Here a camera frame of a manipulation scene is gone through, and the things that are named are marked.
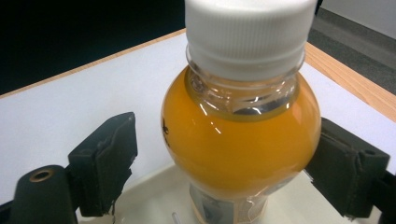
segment plastic bottle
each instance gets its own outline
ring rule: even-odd
[[[318,104],[298,73],[316,1],[185,3],[189,66],[164,98],[164,140],[202,223],[257,223],[318,144]]]

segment orange juice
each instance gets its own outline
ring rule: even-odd
[[[163,136],[175,163],[218,199],[269,194],[305,168],[320,134],[318,104],[298,76],[292,101],[245,120],[191,98],[185,69],[163,101]]]

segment white table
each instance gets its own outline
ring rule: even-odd
[[[147,213],[139,210],[143,219],[123,223],[173,223],[170,217],[173,208],[170,205],[161,208],[160,200],[178,204],[175,209],[189,210],[187,182],[172,165],[163,142],[160,120],[163,97],[187,64],[186,45],[184,34],[175,35],[0,98],[0,203],[12,200],[22,175],[49,164],[65,167],[68,153],[106,119],[134,111],[139,155],[132,166],[133,176],[125,187],[127,192],[120,198],[120,216],[135,214],[122,208],[127,207],[126,202],[131,202],[128,189],[142,190],[141,186],[145,186],[143,189],[148,190],[147,196],[151,197],[149,191],[159,189],[156,189],[158,186],[148,187],[150,183],[162,181],[164,188],[169,190],[162,192],[162,198],[147,199],[147,202],[154,201],[145,206],[153,207]],[[390,154],[388,170],[395,173],[396,123],[309,64],[304,64],[301,73],[318,98],[321,116]],[[170,179],[167,176],[178,182],[167,183],[165,180]],[[320,197],[302,174],[270,199],[268,223],[350,223]],[[190,223],[191,211],[177,213],[181,214],[183,223]],[[372,219],[359,219],[354,223],[374,223],[376,216],[373,214]],[[163,219],[144,219],[148,217]]]

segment bottle cap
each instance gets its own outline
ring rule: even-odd
[[[218,77],[257,81],[297,72],[316,0],[185,0],[188,51]]]

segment black clamp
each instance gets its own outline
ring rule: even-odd
[[[108,214],[132,174],[137,156],[134,113],[108,119],[68,156],[69,165],[49,165],[24,175],[12,202],[0,207],[0,223],[78,223]]]

